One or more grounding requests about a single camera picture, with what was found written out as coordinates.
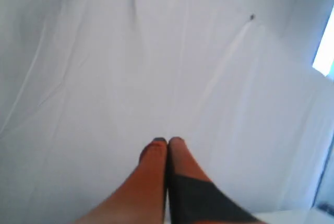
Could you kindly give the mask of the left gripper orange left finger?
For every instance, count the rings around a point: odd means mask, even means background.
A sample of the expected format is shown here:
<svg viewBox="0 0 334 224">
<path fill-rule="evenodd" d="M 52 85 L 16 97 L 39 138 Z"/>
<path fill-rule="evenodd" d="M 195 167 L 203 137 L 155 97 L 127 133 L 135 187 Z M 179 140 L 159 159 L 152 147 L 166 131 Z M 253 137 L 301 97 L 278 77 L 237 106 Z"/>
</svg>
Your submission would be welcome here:
<svg viewBox="0 0 334 224">
<path fill-rule="evenodd" d="M 166 140 L 153 139 L 122 185 L 75 223 L 164 223 L 166 159 Z"/>
</svg>

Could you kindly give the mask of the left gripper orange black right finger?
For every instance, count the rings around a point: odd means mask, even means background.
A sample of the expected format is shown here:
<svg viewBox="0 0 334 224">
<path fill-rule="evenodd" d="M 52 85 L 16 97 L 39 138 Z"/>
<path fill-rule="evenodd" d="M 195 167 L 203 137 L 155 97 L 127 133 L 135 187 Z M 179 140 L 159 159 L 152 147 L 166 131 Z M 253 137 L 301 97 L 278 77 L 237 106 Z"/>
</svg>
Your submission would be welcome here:
<svg viewBox="0 0 334 224">
<path fill-rule="evenodd" d="M 170 139 L 167 165 L 171 223 L 263 223 L 216 187 L 182 138 Z"/>
</svg>

